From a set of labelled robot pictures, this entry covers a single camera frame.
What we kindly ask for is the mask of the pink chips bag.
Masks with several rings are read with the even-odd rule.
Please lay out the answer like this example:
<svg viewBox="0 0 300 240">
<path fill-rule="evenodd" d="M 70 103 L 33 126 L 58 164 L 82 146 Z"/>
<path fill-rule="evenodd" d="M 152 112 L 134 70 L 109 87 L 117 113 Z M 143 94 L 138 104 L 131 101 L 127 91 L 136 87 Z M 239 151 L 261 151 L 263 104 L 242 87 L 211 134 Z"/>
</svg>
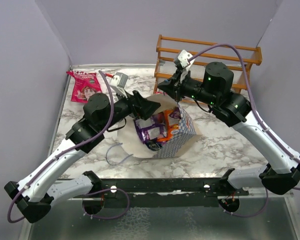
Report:
<svg viewBox="0 0 300 240">
<path fill-rule="evenodd" d="M 74 87 L 71 95 L 72 102 L 85 104 L 92 95 L 102 93 L 101 85 L 95 72 L 70 70 L 66 73 L 74 78 Z"/>
</svg>

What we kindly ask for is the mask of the purple snack packet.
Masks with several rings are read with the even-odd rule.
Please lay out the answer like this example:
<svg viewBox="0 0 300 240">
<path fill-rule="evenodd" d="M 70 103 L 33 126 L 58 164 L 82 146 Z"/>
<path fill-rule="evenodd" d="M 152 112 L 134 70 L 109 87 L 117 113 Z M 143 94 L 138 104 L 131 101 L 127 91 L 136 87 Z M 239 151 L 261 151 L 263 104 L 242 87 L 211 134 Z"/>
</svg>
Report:
<svg viewBox="0 0 300 240">
<path fill-rule="evenodd" d="M 152 140 L 156 141 L 166 130 L 162 112 L 152 115 L 147 120 L 135 119 L 133 123 L 136 133 L 143 144 Z"/>
</svg>

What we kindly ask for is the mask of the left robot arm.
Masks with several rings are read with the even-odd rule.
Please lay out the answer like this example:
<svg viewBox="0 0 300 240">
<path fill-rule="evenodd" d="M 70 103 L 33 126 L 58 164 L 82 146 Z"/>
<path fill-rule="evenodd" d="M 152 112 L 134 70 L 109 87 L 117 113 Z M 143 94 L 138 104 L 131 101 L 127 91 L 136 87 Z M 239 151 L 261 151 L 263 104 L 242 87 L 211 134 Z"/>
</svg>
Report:
<svg viewBox="0 0 300 240">
<path fill-rule="evenodd" d="M 92 95 L 83 106 L 83 117 L 71 127 L 56 150 L 27 177 L 4 186 L 12 199 L 10 205 L 17 206 L 23 219 L 36 223 L 57 203 L 77 196 L 93 198 L 104 192 L 102 181 L 93 171 L 61 184 L 56 180 L 103 141 L 104 132 L 110 127 L 128 116 L 147 120 L 160 106 L 136 90 L 117 102 L 104 93 Z"/>
</svg>

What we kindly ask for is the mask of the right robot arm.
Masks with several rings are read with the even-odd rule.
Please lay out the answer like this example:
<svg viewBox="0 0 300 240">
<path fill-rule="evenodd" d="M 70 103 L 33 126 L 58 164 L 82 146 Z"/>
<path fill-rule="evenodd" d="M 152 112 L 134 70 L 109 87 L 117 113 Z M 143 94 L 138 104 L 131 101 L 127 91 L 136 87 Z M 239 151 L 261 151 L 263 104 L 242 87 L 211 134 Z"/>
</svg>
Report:
<svg viewBox="0 0 300 240">
<path fill-rule="evenodd" d="M 219 184 L 224 195 L 230 196 L 244 187 L 265 187 L 284 195 L 300 181 L 300 153 L 286 153 L 281 148 L 283 141 L 271 138 L 273 131 L 253 112 L 249 100 L 231 90 L 233 78 L 234 73 L 225 64 L 211 62 L 205 67 L 203 81 L 177 69 L 157 87 L 176 102 L 188 97 L 207 104 L 210 113 L 244 136 L 267 160 L 261 167 L 228 170 Z"/>
</svg>

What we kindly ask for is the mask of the blue checkered paper bag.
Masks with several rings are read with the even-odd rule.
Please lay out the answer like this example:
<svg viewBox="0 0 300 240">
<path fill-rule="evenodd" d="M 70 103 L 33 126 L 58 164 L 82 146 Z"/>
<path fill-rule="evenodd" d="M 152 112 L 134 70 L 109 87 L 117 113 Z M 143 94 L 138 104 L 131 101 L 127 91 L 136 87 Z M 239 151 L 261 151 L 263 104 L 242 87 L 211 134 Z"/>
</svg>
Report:
<svg viewBox="0 0 300 240">
<path fill-rule="evenodd" d="M 154 94 L 148 100 L 160 103 L 147 120 L 133 119 L 115 129 L 118 143 L 110 146 L 105 154 L 109 165 L 119 165 L 129 157 L 139 159 L 166 159 L 180 157 L 200 139 L 202 133 L 180 104 L 169 96 Z M 113 148 L 120 146 L 127 153 L 121 161 L 110 159 Z"/>
</svg>

